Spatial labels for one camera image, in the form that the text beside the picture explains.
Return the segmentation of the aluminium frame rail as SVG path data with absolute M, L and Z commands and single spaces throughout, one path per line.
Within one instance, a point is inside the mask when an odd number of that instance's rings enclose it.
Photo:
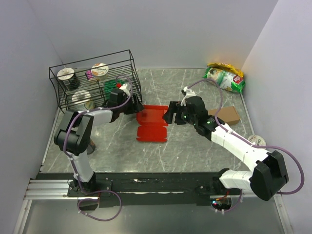
M 129 193 L 117 190 L 122 173 L 171 173 L 180 180 L 223 168 L 245 170 L 223 155 L 116 156 L 93 158 L 91 166 L 105 187 L 85 195 L 73 187 L 62 162 L 46 160 L 28 183 L 14 232 L 17 234 L 292 234 L 282 196 L 263 201 L 249 192 L 230 193 L 231 210 L 216 211 L 215 195 L 190 191 Z

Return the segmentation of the metal tin can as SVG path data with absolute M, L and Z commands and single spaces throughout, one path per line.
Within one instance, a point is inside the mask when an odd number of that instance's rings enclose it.
M 87 147 L 87 154 L 90 155 L 92 154 L 96 149 L 95 143 L 90 139 L 88 147 Z

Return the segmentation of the yellow chips bag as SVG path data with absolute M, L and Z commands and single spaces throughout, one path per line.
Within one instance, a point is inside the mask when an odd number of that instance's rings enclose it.
M 239 70 L 238 68 L 228 63 L 212 62 L 212 63 L 208 63 L 207 67 L 221 69 L 221 70 L 233 73 L 242 78 L 244 77 L 244 73 L 241 70 Z

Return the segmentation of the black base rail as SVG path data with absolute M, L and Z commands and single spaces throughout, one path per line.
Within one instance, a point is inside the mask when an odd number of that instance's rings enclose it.
M 239 195 L 239 189 L 226 189 L 218 181 L 220 172 L 180 173 L 96 173 L 97 190 L 84 195 L 74 185 L 69 173 L 39 173 L 37 180 L 67 180 L 69 198 L 81 200 L 83 211 L 96 207 L 110 208 L 120 205 L 178 205 L 209 206 L 211 197 Z

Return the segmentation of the brown cardboard box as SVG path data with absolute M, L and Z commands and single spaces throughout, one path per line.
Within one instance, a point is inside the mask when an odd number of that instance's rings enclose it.
M 230 126 L 235 125 L 240 121 L 240 116 L 234 106 L 221 108 L 217 117 Z

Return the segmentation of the green lidded jar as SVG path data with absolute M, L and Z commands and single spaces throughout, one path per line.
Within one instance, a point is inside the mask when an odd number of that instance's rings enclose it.
M 124 83 L 125 82 L 120 79 L 105 81 L 103 85 L 105 98 L 109 100 L 111 91 L 115 88 L 120 88 Z

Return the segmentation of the white yogurt cup orange label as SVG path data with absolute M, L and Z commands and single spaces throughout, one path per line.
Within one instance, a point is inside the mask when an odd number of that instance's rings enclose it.
M 109 66 L 105 63 L 97 63 L 92 66 L 91 73 L 97 80 L 105 80 L 109 71 Z

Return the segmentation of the foil lid dark cup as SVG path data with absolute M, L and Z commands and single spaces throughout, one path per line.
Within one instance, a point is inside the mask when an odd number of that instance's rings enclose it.
M 65 90 L 72 91 L 79 87 L 79 80 L 72 68 L 61 69 L 57 73 L 57 79 L 64 86 Z

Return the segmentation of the white cup lower shelf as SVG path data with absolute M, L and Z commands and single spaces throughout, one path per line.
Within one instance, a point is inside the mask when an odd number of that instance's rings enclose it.
M 71 98 L 74 109 L 77 111 L 86 111 L 95 108 L 95 103 L 90 92 L 86 90 L 76 91 Z

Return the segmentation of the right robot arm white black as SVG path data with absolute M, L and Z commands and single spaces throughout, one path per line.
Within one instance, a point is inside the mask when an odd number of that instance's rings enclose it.
M 168 124 L 192 125 L 199 135 L 222 146 L 248 167 L 248 171 L 226 169 L 222 172 L 213 182 L 213 189 L 218 194 L 229 189 L 250 190 L 268 201 L 289 181 L 281 153 L 256 148 L 235 136 L 224 121 L 208 113 L 201 97 L 189 97 L 184 102 L 171 101 L 163 120 Z

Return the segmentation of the green chips bag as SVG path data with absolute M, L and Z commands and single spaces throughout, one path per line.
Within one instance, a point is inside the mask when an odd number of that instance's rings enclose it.
M 203 78 L 213 79 L 221 89 L 234 93 L 242 93 L 245 86 L 243 77 L 219 68 L 208 67 Z

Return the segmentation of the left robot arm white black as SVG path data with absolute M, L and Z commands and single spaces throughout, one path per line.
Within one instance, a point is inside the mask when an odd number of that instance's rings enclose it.
M 54 136 L 54 144 L 63 151 L 73 168 L 74 185 L 86 196 L 97 190 L 96 173 L 87 156 L 94 126 L 112 123 L 121 114 L 131 115 L 144 109 L 130 84 L 110 92 L 103 107 L 92 110 L 67 110 Z

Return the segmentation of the small purple white cup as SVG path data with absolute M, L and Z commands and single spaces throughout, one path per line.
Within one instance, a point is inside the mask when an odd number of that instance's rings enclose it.
M 88 80 L 91 80 L 91 79 L 95 78 L 90 70 L 86 71 L 85 75 L 86 75 Z

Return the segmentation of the red paper box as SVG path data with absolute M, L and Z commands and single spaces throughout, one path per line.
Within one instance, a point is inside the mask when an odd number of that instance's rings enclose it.
M 167 112 L 168 106 L 144 105 L 144 110 L 136 114 L 139 124 L 137 128 L 137 141 L 164 143 L 167 141 L 167 126 L 163 115 Z

